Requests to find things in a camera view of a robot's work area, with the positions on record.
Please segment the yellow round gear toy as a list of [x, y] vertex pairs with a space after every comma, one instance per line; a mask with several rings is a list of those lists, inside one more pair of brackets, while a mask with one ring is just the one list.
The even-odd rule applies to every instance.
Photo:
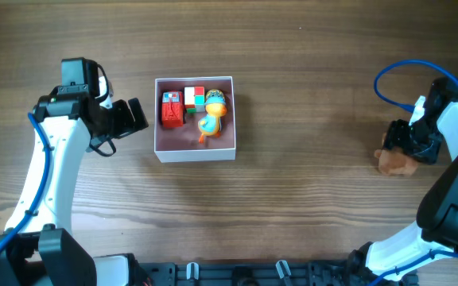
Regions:
[[224, 93], [219, 89], [211, 89], [206, 93], [205, 98], [210, 99], [212, 97], [224, 99]]

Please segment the yellow duck toy blue hat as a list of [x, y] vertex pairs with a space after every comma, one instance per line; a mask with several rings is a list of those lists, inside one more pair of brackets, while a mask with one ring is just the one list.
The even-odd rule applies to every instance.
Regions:
[[222, 97], [210, 97], [205, 103], [206, 115], [198, 121], [200, 137], [198, 142], [204, 143], [206, 137], [219, 137], [222, 131], [222, 117], [227, 114], [226, 102]]

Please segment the red toy truck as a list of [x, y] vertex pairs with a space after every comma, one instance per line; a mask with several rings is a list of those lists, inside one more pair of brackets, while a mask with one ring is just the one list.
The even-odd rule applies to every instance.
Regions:
[[184, 125], [184, 96], [181, 91], [166, 91], [161, 98], [161, 123], [166, 129]]

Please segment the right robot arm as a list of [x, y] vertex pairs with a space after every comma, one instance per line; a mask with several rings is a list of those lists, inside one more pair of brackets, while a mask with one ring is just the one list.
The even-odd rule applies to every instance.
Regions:
[[394, 236], [353, 251], [347, 277], [367, 285], [401, 283], [424, 265], [458, 258], [458, 79], [447, 77], [433, 81], [409, 121], [390, 123], [378, 151], [379, 168], [410, 174], [418, 163], [436, 163], [443, 144], [452, 162], [426, 193], [415, 220]]

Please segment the brown plush capybara toy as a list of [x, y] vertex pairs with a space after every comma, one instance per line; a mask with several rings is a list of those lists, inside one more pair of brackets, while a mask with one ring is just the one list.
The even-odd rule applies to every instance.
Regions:
[[412, 176], [419, 163], [404, 154], [400, 147], [376, 149], [374, 157], [378, 160], [378, 170], [385, 176]]

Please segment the pink white box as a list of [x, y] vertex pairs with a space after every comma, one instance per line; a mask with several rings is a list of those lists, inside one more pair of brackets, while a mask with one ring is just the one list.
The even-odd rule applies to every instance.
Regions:
[[[219, 137], [208, 137], [198, 142], [197, 123], [203, 113], [189, 114], [186, 123], [166, 129], [161, 122], [161, 100], [166, 91], [184, 91], [186, 87], [202, 86], [207, 91], [218, 89], [226, 98], [227, 115], [222, 117]], [[236, 118], [233, 78], [230, 76], [158, 78], [155, 80], [154, 152], [162, 163], [210, 160], [234, 160], [236, 157]]]

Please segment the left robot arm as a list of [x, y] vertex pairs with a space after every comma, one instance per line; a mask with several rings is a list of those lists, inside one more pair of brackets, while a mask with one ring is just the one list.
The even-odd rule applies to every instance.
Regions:
[[0, 234], [0, 285], [153, 285], [131, 253], [92, 257], [71, 234], [72, 201], [85, 153], [102, 157], [147, 128], [138, 99], [111, 100], [103, 67], [61, 61], [61, 84], [28, 114], [35, 139], [21, 196]]

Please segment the colourful puzzle cube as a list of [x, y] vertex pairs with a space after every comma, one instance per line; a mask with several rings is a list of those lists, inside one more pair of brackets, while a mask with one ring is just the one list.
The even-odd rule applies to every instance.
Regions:
[[202, 86], [186, 87], [184, 89], [184, 106], [190, 114], [205, 111], [205, 89]]

